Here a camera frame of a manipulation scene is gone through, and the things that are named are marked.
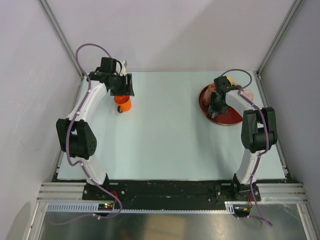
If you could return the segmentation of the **orange mug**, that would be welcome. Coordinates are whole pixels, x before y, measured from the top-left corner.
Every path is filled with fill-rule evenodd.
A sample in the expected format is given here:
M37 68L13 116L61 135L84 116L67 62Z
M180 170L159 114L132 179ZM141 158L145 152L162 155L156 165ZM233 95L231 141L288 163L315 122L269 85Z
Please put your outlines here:
M117 112L118 113L128 112L132 107L132 102L131 102L131 98L129 95L115 96L114 102L117 105Z

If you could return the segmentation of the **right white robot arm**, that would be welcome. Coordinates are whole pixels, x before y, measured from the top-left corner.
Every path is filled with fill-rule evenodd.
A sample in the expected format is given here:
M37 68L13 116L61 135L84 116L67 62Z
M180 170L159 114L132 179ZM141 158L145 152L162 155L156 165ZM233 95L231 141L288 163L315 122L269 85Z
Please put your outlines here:
M256 197L254 183L261 158L278 141L276 114L272 107L259 107L238 85L232 86L226 76L213 80L215 91L211 94L208 113L211 117L224 115L233 108L242 117L241 142L244 153L232 183L225 191L225 200L247 201Z

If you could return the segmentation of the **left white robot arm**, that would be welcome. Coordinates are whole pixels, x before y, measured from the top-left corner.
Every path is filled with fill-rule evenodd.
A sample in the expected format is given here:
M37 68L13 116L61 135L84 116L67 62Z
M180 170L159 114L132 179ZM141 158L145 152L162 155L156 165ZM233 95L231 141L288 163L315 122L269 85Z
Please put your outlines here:
M113 97L133 97L132 74L126 70L127 62L102 57L100 66L86 75L87 88L82 98L65 119L58 119L56 129L61 150L66 153L70 166L79 165L86 181L94 185L93 193L99 199L111 194L109 177L96 155L97 138L90 120L106 94Z

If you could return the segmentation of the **pink mug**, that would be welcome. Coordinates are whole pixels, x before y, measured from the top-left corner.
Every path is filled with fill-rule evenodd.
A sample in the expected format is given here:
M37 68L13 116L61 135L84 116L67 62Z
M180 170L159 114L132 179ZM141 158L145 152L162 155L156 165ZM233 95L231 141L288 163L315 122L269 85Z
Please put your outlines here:
M207 89L203 94L203 103L209 105L211 102L212 91Z

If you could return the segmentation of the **yellow mug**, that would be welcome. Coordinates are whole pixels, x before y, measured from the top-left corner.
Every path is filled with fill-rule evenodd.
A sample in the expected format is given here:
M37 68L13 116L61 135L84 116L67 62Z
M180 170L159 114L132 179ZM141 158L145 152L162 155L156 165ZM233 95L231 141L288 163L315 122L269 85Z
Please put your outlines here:
M229 81L229 83L232 87L237 85L231 76L227 76L227 80Z

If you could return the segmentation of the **red round tray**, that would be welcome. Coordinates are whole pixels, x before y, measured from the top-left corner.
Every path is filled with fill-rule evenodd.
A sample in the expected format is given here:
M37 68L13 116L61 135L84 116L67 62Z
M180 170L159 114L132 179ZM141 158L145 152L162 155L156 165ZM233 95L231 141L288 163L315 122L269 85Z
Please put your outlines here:
M211 121L212 123L215 123L215 124L218 124L218 125L223 125L223 126L232 126L232 125L236 125L236 124L239 124L243 121L243 117L238 114L232 107L228 107L228 111L226 114L221 114L221 115L218 115L214 118L211 118L210 115L209 115L209 112L208 112L208 108L209 106L208 105L205 105L203 103L203 96L204 96L204 93L207 89L210 89L210 84L205 86L201 92L199 93L199 96L198 96L198 105L199 105L199 108L202 112L202 114L209 120Z

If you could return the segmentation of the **small pink cup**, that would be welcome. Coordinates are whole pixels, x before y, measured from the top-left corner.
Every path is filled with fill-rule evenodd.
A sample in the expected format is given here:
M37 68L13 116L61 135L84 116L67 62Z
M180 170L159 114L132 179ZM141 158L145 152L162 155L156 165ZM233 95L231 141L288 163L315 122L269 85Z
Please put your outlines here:
M209 88L212 89L213 91L216 90L216 86L215 86L214 84L210 84L210 85L209 85Z

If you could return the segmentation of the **pale pink cup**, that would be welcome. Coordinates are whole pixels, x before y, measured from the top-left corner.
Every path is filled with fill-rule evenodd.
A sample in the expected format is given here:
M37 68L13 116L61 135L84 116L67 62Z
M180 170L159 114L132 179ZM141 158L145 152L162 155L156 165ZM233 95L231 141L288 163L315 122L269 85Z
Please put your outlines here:
M243 95L246 96L250 101L254 100L254 94L251 91L246 90L243 92Z

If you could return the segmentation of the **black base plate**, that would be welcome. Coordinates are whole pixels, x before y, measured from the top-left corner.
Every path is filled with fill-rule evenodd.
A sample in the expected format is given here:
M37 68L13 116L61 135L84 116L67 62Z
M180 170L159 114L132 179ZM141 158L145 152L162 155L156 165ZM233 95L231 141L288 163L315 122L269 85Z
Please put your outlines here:
M82 199L114 201L123 210L209 211L224 210L225 202L261 201L259 187L254 184L255 198L246 201L225 200L232 180L109 180L108 193L86 184Z

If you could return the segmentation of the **left aluminium frame post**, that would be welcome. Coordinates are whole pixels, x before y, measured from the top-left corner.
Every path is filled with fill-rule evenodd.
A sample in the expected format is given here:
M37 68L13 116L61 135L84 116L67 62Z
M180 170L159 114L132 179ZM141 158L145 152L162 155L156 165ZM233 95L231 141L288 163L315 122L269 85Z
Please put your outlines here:
M60 42L64 52L66 53L68 59L70 60L74 70L80 79L83 78L83 74L77 64L75 53L73 52L53 10L51 9L47 0L37 0L40 8L42 9L48 23L50 24L53 32L55 33L58 41Z

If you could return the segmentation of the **aluminium frame post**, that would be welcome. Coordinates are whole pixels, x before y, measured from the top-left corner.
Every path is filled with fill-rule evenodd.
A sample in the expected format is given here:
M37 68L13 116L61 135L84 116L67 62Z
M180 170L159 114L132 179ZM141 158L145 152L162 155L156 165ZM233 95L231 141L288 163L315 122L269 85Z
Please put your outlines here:
M58 41L60 42L64 52L66 53L68 59L70 60L74 70L80 79L83 78L83 74L77 64L75 53L73 52L53 10L51 9L47 0L37 0L40 8L42 9L48 23L50 24L53 32L55 33Z
M285 15L280 27L278 28L275 34L275 37L271 42L271 45L269 46L266 54L264 55L261 63L259 64L259 67L256 70L256 75L259 80L261 79L263 71L267 67L269 61L276 52L279 44L281 43L294 18L296 17L304 3L305 0L294 0L292 2L287 14Z

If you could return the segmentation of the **aluminium rail bar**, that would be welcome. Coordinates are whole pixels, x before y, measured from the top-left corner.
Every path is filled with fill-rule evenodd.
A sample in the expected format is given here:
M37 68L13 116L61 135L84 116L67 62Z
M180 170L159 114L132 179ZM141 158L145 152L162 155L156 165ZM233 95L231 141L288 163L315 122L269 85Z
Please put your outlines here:
M304 203L308 202L306 189L302 183L259 183L264 203Z

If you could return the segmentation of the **right aluminium frame post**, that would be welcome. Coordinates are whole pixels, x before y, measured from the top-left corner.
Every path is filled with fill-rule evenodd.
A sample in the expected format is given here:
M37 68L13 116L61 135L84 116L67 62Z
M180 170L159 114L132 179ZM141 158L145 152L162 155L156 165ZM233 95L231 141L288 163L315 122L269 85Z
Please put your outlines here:
M278 28L275 34L275 37L271 42L271 45L269 46L266 54L264 55L261 63L259 64L259 67L256 70L256 75L259 80L261 79L263 71L267 67L269 61L276 52L279 44L281 43L294 18L296 17L304 3L305 0L294 0L292 2L287 14L285 15L280 27Z

